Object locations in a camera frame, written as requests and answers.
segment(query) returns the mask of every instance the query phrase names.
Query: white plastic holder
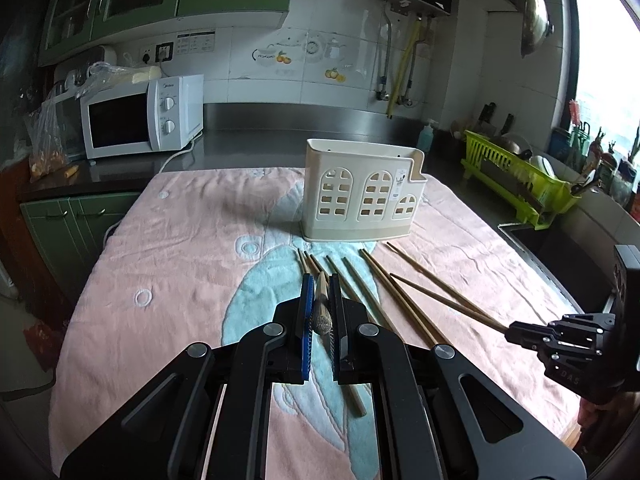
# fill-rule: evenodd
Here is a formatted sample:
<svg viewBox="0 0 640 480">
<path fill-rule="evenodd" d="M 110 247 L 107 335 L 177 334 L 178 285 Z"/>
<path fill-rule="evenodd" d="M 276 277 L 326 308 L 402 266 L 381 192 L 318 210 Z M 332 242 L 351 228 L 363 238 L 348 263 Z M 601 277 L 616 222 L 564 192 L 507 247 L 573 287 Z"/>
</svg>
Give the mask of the white plastic holder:
<svg viewBox="0 0 640 480">
<path fill-rule="evenodd" d="M 369 242 L 409 234 L 424 190 L 415 148 L 309 139 L 302 232 L 315 242 Z"/>
</svg>

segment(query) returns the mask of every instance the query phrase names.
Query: pink towel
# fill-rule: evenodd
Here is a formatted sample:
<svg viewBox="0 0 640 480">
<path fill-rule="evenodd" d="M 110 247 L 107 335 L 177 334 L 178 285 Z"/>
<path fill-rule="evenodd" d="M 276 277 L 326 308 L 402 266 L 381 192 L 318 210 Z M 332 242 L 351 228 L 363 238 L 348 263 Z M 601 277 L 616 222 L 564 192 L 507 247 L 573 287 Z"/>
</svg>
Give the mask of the pink towel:
<svg viewBox="0 0 640 480">
<path fill-rule="evenodd" d="M 302 170 L 284 168 L 166 173 L 149 183 L 108 241 L 66 333 L 49 415 L 56 473 L 71 451 L 188 344 L 217 347 L 238 340 L 243 322 L 266 322 L 275 302 L 295 297 L 301 279 L 295 248 L 348 255 L 366 268 L 356 262 L 362 244 L 300 238 L 302 185 Z M 447 187 L 430 178 L 420 202 L 411 234 L 396 243 L 441 279 L 504 324 L 547 323 L 569 312 Z M 384 244 L 377 244 L 374 256 L 387 270 L 442 293 Z M 374 283 L 370 274 L 366 280 Z M 467 358 L 561 434 L 577 413 L 578 399 L 543 377 L 534 352 L 408 292 Z M 378 294 L 405 341 L 424 346 L 386 290 L 379 287 Z M 260 310 L 251 311 L 254 305 Z M 340 404 L 322 352 L 316 341 L 312 380 L 305 386 L 274 386 L 268 478 L 377 476 L 375 443 L 363 437 L 372 428 L 370 414 L 357 419 Z M 370 404 L 366 388 L 359 388 Z"/>
</svg>

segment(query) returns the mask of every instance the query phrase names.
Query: microwave window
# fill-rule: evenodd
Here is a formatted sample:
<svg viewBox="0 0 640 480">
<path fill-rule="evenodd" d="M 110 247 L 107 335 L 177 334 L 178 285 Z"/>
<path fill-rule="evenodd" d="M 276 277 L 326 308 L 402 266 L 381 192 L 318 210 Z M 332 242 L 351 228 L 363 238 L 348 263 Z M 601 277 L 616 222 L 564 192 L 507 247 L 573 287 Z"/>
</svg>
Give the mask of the microwave window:
<svg viewBox="0 0 640 480">
<path fill-rule="evenodd" d="M 146 124 L 146 93 L 89 105 L 94 148 L 149 142 Z"/>
</svg>

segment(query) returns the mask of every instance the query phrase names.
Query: dish rack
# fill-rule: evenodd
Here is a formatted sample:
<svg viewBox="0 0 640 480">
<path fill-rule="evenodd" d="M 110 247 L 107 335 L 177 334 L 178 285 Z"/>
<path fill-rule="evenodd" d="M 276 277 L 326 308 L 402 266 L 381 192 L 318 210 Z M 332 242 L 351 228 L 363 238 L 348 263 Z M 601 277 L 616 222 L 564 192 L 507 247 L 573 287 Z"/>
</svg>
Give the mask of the dish rack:
<svg viewBox="0 0 640 480">
<path fill-rule="evenodd" d="M 528 162 L 519 159 L 513 153 L 496 146 L 489 139 L 467 131 L 466 158 L 462 159 L 465 167 L 464 178 L 472 175 L 503 197 L 516 208 L 516 220 L 528 222 L 536 230 L 548 228 L 557 215 L 566 213 L 580 200 L 580 196 L 571 194 L 571 183 L 558 180 L 534 168 Z M 530 193 L 540 202 L 542 212 L 538 212 L 526 200 L 504 189 L 495 180 L 481 171 L 483 160 L 490 160 L 496 166 L 515 176 L 526 184 Z"/>
<path fill-rule="evenodd" d="M 302 232 L 309 241 L 367 242 L 409 234 L 426 177 L 415 148 L 309 139 Z"/>
</svg>

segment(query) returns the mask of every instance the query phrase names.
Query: soap bottle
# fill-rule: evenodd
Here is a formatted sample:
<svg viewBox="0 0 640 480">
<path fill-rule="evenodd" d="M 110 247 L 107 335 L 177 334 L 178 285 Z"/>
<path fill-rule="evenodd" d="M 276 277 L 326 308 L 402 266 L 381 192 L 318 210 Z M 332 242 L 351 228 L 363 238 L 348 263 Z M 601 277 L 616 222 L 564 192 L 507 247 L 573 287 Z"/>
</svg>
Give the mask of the soap bottle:
<svg viewBox="0 0 640 480">
<path fill-rule="evenodd" d="M 433 129 L 438 127 L 438 123 L 433 119 L 427 120 L 427 124 L 420 132 L 420 136 L 418 136 L 418 148 L 421 152 L 424 153 L 424 160 L 426 162 L 427 155 L 429 155 L 429 150 L 431 149 L 431 144 L 433 143 Z"/>
</svg>

